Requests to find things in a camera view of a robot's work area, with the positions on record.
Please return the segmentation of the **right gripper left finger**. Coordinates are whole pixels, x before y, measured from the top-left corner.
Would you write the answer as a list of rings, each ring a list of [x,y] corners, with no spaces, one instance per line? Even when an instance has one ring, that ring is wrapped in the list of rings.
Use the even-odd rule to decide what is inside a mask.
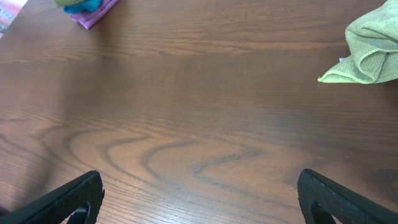
[[[100,173],[91,170],[30,204],[1,217],[1,224],[95,224],[104,198]]]

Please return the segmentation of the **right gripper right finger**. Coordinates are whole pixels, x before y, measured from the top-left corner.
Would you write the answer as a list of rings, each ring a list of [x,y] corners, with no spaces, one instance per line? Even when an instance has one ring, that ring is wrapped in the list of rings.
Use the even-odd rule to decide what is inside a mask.
[[[395,224],[397,213],[311,169],[301,171],[298,200],[306,224]]]

